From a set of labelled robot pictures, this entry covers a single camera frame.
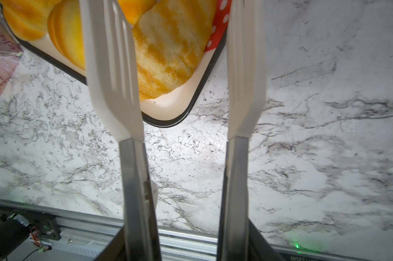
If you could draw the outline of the white silver serving tongs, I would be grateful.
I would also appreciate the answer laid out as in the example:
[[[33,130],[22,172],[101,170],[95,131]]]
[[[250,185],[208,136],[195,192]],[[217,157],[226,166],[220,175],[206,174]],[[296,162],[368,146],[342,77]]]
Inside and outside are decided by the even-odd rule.
[[[119,145],[124,192],[124,249],[129,261],[161,259],[144,145],[135,47],[117,1],[80,1],[87,86],[93,108]],[[233,1],[226,55],[229,91],[227,157],[218,258],[249,257],[248,148],[266,100],[262,1]]]

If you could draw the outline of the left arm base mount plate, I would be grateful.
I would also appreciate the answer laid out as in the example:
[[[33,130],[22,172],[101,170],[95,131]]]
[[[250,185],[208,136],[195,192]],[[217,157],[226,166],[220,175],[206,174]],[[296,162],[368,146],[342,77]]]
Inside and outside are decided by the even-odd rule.
[[[0,220],[5,221],[14,215],[21,215],[28,220],[29,228],[33,231],[38,230],[37,238],[46,238],[59,241],[61,239],[60,225],[57,223],[56,216],[40,211],[24,210],[15,207],[0,205]]]

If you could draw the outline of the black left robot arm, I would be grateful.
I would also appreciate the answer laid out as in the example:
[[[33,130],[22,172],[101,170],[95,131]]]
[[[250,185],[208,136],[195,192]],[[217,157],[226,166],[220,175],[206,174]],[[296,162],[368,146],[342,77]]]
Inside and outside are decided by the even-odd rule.
[[[30,229],[15,219],[0,225],[0,261],[19,247],[29,237]]]

